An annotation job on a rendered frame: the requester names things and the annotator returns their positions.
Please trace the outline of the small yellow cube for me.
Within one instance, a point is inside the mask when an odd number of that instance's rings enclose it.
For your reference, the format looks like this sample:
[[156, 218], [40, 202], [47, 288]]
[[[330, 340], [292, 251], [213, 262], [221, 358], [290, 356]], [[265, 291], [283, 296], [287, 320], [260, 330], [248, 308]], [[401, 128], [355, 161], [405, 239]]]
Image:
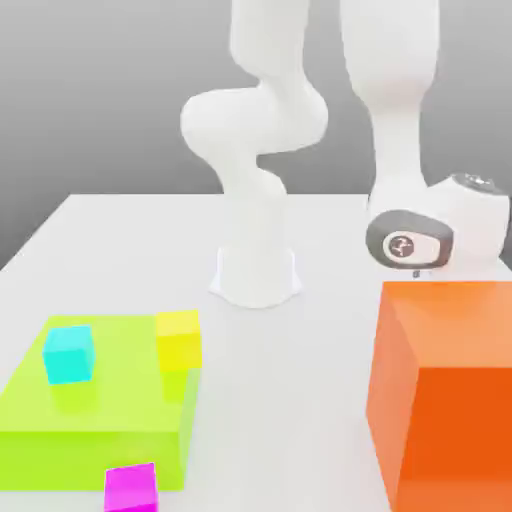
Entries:
[[202, 367], [201, 332], [197, 310], [157, 313], [155, 327], [162, 372]]

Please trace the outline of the small cyan cube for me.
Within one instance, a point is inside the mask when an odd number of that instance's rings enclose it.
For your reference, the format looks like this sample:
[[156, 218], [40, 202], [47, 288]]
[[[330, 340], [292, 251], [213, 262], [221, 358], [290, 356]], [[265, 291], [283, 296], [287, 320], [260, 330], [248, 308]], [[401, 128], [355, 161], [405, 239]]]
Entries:
[[54, 327], [48, 331], [42, 357], [50, 385], [91, 381], [96, 353], [89, 325]]

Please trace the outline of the small magenta cube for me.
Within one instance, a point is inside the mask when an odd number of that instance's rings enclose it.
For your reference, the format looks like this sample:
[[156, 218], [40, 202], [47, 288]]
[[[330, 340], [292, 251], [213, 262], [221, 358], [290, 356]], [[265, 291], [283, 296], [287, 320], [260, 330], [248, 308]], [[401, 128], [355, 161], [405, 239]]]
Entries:
[[106, 471], [104, 512], [158, 512], [158, 508], [154, 463]]

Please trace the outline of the large lime green box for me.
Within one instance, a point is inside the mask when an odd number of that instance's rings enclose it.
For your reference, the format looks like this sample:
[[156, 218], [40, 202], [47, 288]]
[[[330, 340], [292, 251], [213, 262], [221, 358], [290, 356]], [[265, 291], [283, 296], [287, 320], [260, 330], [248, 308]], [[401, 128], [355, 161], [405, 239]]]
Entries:
[[[47, 332], [74, 325], [92, 329], [93, 377], [51, 385]], [[199, 381], [161, 373], [150, 315], [49, 317], [0, 393], [0, 491], [100, 491], [106, 470], [142, 463], [182, 490]]]

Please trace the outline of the large orange box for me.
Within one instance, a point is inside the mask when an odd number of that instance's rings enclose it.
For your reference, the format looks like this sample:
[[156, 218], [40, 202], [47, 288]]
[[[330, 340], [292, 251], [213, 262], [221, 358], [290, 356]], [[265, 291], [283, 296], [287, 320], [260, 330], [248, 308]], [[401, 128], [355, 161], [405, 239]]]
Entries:
[[366, 415], [392, 512], [512, 512], [512, 282], [385, 283]]

